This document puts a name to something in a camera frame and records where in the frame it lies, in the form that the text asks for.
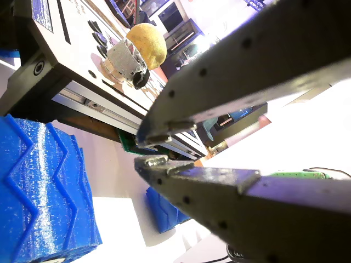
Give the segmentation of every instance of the black knob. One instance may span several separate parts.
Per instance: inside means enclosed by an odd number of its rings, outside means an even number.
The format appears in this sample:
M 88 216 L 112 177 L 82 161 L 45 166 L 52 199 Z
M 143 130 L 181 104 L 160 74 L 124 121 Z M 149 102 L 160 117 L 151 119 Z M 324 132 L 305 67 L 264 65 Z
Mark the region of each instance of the black knob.
M 150 78 L 150 71 L 146 70 L 145 73 L 137 72 L 133 78 L 133 85 L 135 89 L 140 89 L 145 86 Z
M 96 23 L 95 21 L 89 20 L 88 24 L 92 28 L 93 31 L 102 33 L 101 29 L 99 28 L 98 23 Z
M 98 32 L 94 32 L 93 37 L 100 45 L 107 47 L 107 39 L 103 36 L 103 34 L 100 34 Z

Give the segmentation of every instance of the blue plastic object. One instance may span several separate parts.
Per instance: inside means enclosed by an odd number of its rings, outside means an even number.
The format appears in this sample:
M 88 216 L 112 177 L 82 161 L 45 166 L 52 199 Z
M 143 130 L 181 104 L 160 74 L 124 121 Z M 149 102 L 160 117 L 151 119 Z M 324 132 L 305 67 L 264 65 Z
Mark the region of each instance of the blue plastic object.
M 149 187 L 147 189 L 146 196 L 160 233 L 164 233 L 174 228 L 177 224 L 190 219 L 189 216 L 179 211 L 178 208 L 164 199 L 153 188 Z
M 203 129 L 205 130 L 208 138 L 213 141 L 213 136 L 211 134 L 211 128 L 216 124 L 218 121 L 218 117 L 212 118 L 212 119 L 207 119 L 202 123 Z
M 0 262 L 71 262 L 102 243 L 74 136 L 0 117 Z
M 20 53 L 17 50 L 3 50 L 0 49 L 0 56 L 3 58 L 19 58 Z
M 253 111 L 253 109 L 251 107 L 248 107 L 248 108 L 243 108 L 242 110 L 234 111 L 234 112 L 230 113 L 229 115 L 234 121 L 238 121 L 239 119 L 248 115 L 252 111 Z

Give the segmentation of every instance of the white surface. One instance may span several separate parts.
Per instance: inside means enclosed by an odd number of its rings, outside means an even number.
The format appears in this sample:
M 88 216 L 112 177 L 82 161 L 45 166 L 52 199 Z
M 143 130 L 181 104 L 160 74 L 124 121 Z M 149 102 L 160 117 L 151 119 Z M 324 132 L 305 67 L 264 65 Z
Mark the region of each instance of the white surface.
M 136 155 L 111 140 L 55 121 L 83 147 L 103 244 L 75 262 L 168 263 L 210 234 L 194 220 L 159 234 L 146 203 L 149 187 L 134 171 Z
M 16 69 L 15 66 L 3 61 L 3 58 L 0 58 L 0 97 L 7 89 L 8 78 L 16 71 Z
M 224 38 L 257 14 L 243 0 L 179 0 L 186 15 L 205 33 Z M 265 0 L 270 4 L 274 0 Z
M 204 163 L 207 167 L 278 170 L 325 167 L 351 174 L 351 79 L 304 104 Z
M 62 263 L 64 262 L 65 259 L 53 259 L 53 260 L 47 260 L 43 261 L 43 263 Z
M 227 244 L 217 236 L 210 234 L 208 237 L 201 240 L 196 246 L 177 258 L 174 263 L 208 262 L 221 259 L 225 256 L 227 256 Z M 225 263 L 228 261 L 229 259 L 225 259 L 221 262 Z
M 298 97 L 300 97 L 301 95 L 305 94 L 306 92 L 308 92 L 308 90 L 305 90 L 303 92 L 297 92 L 297 93 L 294 93 L 294 94 L 290 94 L 288 96 L 277 98 L 275 100 L 267 101 L 268 109 L 267 109 L 267 113 L 265 115 L 267 116 L 267 118 L 270 121 L 274 121 L 275 117 L 280 114 L 281 109 L 285 105 L 287 105 L 291 101 L 297 99 Z

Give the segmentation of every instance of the yellow potato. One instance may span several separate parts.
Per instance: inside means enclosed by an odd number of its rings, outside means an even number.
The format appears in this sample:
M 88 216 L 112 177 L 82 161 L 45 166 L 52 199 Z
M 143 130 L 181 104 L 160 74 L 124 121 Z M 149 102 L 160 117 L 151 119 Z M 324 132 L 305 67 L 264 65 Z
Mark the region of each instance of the yellow potato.
M 154 25 L 142 23 L 133 26 L 127 38 L 139 50 L 149 70 L 154 70 L 165 61 L 166 41 Z

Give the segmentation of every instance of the black wire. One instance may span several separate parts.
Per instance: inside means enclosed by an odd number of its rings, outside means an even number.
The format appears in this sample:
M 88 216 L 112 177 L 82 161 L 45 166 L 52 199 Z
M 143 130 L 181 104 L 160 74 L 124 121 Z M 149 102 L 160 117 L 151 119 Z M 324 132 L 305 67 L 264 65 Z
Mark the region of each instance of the black wire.
M 325 169 L 325 170 L 329 170 L 329 171 L 337 171 L 339 173 L 343 173 L 343 174 L 347 175 L 348 177 L 351 177 L 351 175 L 349 175 L 348 173 L 345 173 L 344 171 L 337 170 L 337 169 L 324 168 L 324 167 L 312 167 L 312 168 L 309 168 L 309 170 L 313 170 L 313 169 Z
M 225 256 L 224 258 L 221 258 L 221 259 L 215 259 L 215 260 L 211 260 L 211 261 L 206 261 L 206 262 L 203 262 L 203 263 L 214 263 L 214 262 L 219 262 L 219 261 L 222 261 L 222 260 L 225 260 L 227 259 L 229 256 Z

